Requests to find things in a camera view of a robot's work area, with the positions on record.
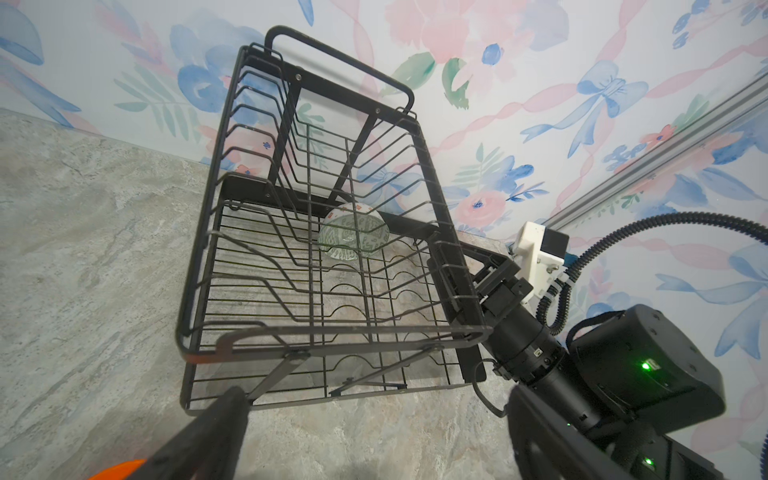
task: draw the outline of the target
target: dish rack frame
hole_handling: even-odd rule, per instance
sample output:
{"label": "dish rack frame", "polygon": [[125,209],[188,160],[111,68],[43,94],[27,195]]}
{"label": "dish rack frame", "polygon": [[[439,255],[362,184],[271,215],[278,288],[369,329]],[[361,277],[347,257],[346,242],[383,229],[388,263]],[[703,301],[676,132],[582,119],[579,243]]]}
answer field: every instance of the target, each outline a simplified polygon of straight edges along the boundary
{"label": "dish rack frame", "polygon": [[[278,35],[286,35],[309,45],[405,93],[408,97],[406,106],[391,108],[323,76],[288,63],[272,48]],[[260,85],[267,85],[269,88],[260,88]],[[357,137],[346,137],[330,129],[301,121],[296,114],[296,106],[302,91],[312,92],[366,115]],[[276,111],[254,106],[253,102],[247,101],[244,92],[248,95],[262,95],[260,98],[273,101]],[[267,32],[264,45],[254,43],[243,46],[238,51],[211,158],[176,328],[176,341],[182,357],[187,362],[180,402],[188,413],[196,414],[204,409],[197,408],[193,403],[212,402],[217,397],[195,397],[195,385],[200,385],[201,382],[227,380],[237,384],[249,380],[251,386],[255,382],[252,389],[246,388],[250,391],[248,399],[253,403],[252,409],[266,409],[335,399],[455,388],[468,385],[472,381],[474,372],[470,370],[480,359],[477,344],[488,337],[492,328],[485,325],[483,320],[473,275],[469,272],[464,255],[482,262],[484,270],[498,263],[500,259],[498,255],[459,242],[421,127],[416,115],[411,112],[413,102],[413,92],[404,84],[288,27],[273,27]],[[271,117],[275,131],[269,132],[259,126],[235,121],[233,117],[242,110]],[[426,186],[429,200],[402,214],[390,213],[382,208],[400,195],[402,189],[379,202],[374,210],[384,219],[391,233],[390,239],[394,237],[394,240],[390,240],[382,250],[381,260],[365,258],[359,248],[352,248],[358,253],[356,265],[340,266],[321,252],[316,235],[321,226],[321,219],[342,204],[352,203],[353,208],[349,211],[352,211],[353,215],[362,215],[356,211],[355,206],[365,202],[370,193],[355,193],[354,187],[359,183],[359,178],[355,178],[353,169],[360,172],[363,164],[356,165],[356,160],[361,152],[366,151],[373,143],[381,141],[384,135],[374,139],[369,137],[376,128],[383,125],[391,125],[386,129],[387,134],[396,129],[403,132],[398,139],[409,139],[418,161],[405,171],[420,170],[422,179],[419,184],[424,183]],[[310,142],[320,140],[312,137],[310,128],[318,128],[326,136],[343,139],[344,147],[335,146],[343,150],[344,154],[338,173],[312,166],[310,157],[319,154],[312,151]],[[266,155],[238,145],[225,148],[228,139],[236,131],[264,135],[274,145],[273,153]],[[379,155],[382,158],[391,157],[379,170],[391,164],[399,154],[389,155],[387,148],[389,147],[368,159],[365,164]],[[224,170],[222,161],[233,152],[269,161],[266,179]],[[306,164],[301,163],[301,157],[304,157]],[[327,158],[339,163],[338,159]],[[297,176],[297,172],[306,175],[306,181]],[[316,175],[334,176],[334,185],[331,187],[313,183],[313,172],[317,172]],[[398,177],[404,178],[404,173],[401,171],[390,174],[389,184],[394,185],[391,182]],[[423,222],[408,216],[415,211],[427,211],[433,215],[434,220]],[[244,224],[257,227],[246,228],[243,227]],[[245,240],[247,234],[256,235],[259,239],[262,235],[271,236],[273,244]],[[412,253],[406,251],[387,260],[387,248],[401,247],[400,244],[408,247]],[[304,251],[306,256],[298,255]],[[238,256],[237,261],[222,260],[225,253]],[[397,279],[397,285],[392,285],[396,279],[392,278],[388,269],[394,270],[397,266],[405,264],[412,264],[411,266],[420,269],[421,273],[417,270],[416,274],[410,274],[412,279],[400,278]],[[233,265],[244,268],[247,273],[241,273],[239,270],[235,273],[222,272],[222,265],[227,268]],[[352,290],[348,293],[333,292],[336,285],[330,289],[323,286],[323,275],[345,276],[347,273],[359,277],[358,284],[350,285],[354,286],[357,293]],[[384,285],[384,281],[386,286],[380,286],[378,289],[374,287],[374,282]],[[261,289],[258,295],[253,294],[259,300],[249,300],[242,296],[214,299],[211,291],[224,286],[232,289]],[[401,296],[400,293],[415,293],[416,287],[424,289],[420,290],[421,292],[427,292],[427,299],[417,293],[422,300],[420,306],[395,311],[394,303]],[[397,299],[394,297],[395,292],[398,292]],[[302,302],[284,300],[289,296],[294,298],[293,296],[303,295],[307,298]],[[335,299],[334,295],[351,300],[349,304],[336,308],[334,313],[327,315],[323,307],[329,298]],[[362,302],[363,308],[359,307],[359,303],[357,306],[352,305],[352,300]],[[376,312],[376,305],[379,301],[387,300],[391,315],[381,317]],[[210,311],[212,303],[224,301],[229,302],[228,304],[233,306],[232,309],[244,309],[242,304],[245,303],[250,305],[249,308],[255,308],[249,310],[255,313],[241,313],[240,310],[233,313],[232,309],[229,313],[221,314]],[[331,318],[342,307],[352,307],[361,316],[358,319]],[[406,317],[416,316],[417,313],[427,321],[403,324]],[[222,316],[224,319],[210,319],[212,316]],[[357,341],[349,341],[349,338],[356,338]],[[451,359],[445,355],[450,349],[456,349],[456,355]],[[355,357],[365,360],[373,371],[356,378],[349,377],[335,385],[330,384],[327,377],[332,370],[326,364],[326,357],[334,356],[340,357],[334,369],[343,360]],[[375,359],[377,356],[379,361],[375,365],[376,362],[372,362],[370,358]],[[432,357],[435,364],[445,367],[448,381],[446,384],[413,388],[408,384],[406,368],[426,357]],[[321,359],[322,367],[306,367],[304,372],[297,370],[310,359]],[[267,371],[255,375],[215,376],[205,379],[198,375],[203,364],[222,365],[231,362],[235,362],[234,365],[238,365],[237,362],[242,365],[251,365],[253,362],[270,364]],[[452,380],[449,367],[460,368],[462,382]],[[314,375],[315,383],[295,389],[279,388],[281,381],[300,373],[304,376]],[[402,379],[393,381],[392,375]],[[479,369],[478,380],[484,379],[485,370]],[[300,390],[322,390],[322,394],[316,392],[308,399],[286,399],[286,396],[283,396],[278,401],[262,402],[270,393],[288,392],[292,395]]]}

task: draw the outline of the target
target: cable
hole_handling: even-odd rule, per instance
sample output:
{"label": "cable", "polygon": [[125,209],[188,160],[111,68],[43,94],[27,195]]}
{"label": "cable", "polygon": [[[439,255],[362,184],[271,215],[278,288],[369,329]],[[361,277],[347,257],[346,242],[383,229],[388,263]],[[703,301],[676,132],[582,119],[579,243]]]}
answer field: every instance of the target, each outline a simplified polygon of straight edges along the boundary
{"label": "cable", "polygon": [[611,453],[611,460],[622,467],[625,472],[629,472],[637,456],[640,454],[640,450],[654,436],[656,436],[656,430],[654,430],[650,423],[646,423],[643,420],[631,422],[616,439],[614,451]]}
{"label": "cable", "polygon": [[571,303],[571,285],[576,283],[581,271],[592,260],[598,257],[601,253],[621,242],[623,239],[640,233],[644,230],[649,230],[655,227],[663,227],[665,225],[676,225],[681,223],[689,223],[696,225],[710,225],[712,227],[727,228],[728,230],[735,230],[736,232],[744,233],[749,237],[761,242],[763,245],[768,246],[768,228],[739,217],[732,217],[730,215],[712,214],[709,212],[679,212],[675,214],[657,215],[655,217],[648,217],[643,220],[630,223],[629,225],[622,227],[613,233],[607,235],[602,240],[598,241],[595,245],[584,252],[573,265],[571,265],[565,274],[571,282],[565,283],[558,281],[558,286],[562,288],[560,290],[557,286],[551,285],[547,289],[547,293],[550,296],[545,296],[538,303],[536,309],[536,319],[543,325],[547,326],[547,311],[552,303],[552,298],[558,295],[560,291],[560,303],[558,304],[558,314],[555,317],[552,326],[547,326],[552,335],[558,335],[565,328],[565,323],[568,321],[568,308]]}
{"label": "cable", "polygon": [[481,402],[483,402],[483,405],[485,405],[488,410],[491,411],[494,415],[499,417],[500,419],[503,419],[507,416],[507,406],[504,406],[503,410],[500,410],[496,408],[494,404],[491,403],[490,400],[485,398],[485,395],[482,394],[480,391],[480,387],[478,386],[478,367],[482,365],[483,362],[490,362],[493,363],[494,366],[498,365],[498,362],[493,359],[482,359],[479,362],[475,364],[475,368],[472,369],[472,388],[475,389],[475,394],[478,396]]}
{"label": "cable", "polygon": [[580,321],[568,332],[568,336],[565,337],[565,348],[568,350],[571,349],[571,342],[574,341],[574,337],[579,330],[585,329],[588,326],[595,326],[600,325],[601,323],[606,323],[608,320],[614,318],[615,316],[624,315],[624,312],[625,310],[619,310],[617,312],[605,312],[601,313],[600,315],[593,316],[592,318]]}

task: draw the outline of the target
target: black wire dish rack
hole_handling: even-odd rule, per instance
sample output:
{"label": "black wire dish rack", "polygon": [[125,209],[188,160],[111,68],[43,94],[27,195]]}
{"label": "black wire dish rack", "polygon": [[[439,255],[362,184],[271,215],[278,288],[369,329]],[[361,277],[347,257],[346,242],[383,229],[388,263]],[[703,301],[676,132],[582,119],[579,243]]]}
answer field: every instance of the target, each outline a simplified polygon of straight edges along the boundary
{"label": "black wire dish rack", "polygon": [[[284,61],[278,35],[406,93],[407,105]],[[266,409],[472,381],[492,328],[413,101],[405,85],[288,27],[239,50],[177,325],[187,412],[231,386]],[[352,261],[324,253],[322,220],[343,204],[355,225],[366,215],[357,206],[373,207],[389,242],[352,248]],[[365,233],[355,231],[358,246]]]}

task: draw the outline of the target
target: marble countertop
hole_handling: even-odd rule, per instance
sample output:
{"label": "marble countertop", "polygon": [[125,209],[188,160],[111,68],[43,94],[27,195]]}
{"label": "marble countertop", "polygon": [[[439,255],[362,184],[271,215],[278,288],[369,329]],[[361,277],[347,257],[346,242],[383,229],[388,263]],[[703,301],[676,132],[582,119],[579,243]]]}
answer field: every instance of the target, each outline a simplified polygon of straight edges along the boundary
{"label": "marble countertop", "polygon": [[[0,110],[0,478],[146,458],[190,421],[174,324],[207,167]],[[512,387],[483,385],[503,405]],[[471,388],[252,412],[237,478],[519,478]]]}

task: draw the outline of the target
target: wall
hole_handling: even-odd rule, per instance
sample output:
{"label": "wall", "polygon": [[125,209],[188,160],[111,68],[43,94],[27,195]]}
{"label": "wall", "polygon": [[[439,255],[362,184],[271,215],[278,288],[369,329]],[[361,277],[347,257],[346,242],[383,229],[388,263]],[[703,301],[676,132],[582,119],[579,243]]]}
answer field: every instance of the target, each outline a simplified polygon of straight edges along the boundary
{"label": "wall", "polygon": [[[563,231],[571,252],[581,254],[627,223],[667,212],[719,212],[766,225],[767,178],[765,106]],[[594,260],[571,298],[566,332],[580,319],[637,303],[680,327],[723,373],[727,411],[672,436],[727,478],[759,478],[768,439],[768,247],[714,227],[649,230]]]}
{"label": "wall", "polygon": [[2,0],[0,105],[205,161],[232,51],[289,25],[410,84],[455,222],[509,240],[764,72],[757,4]]}

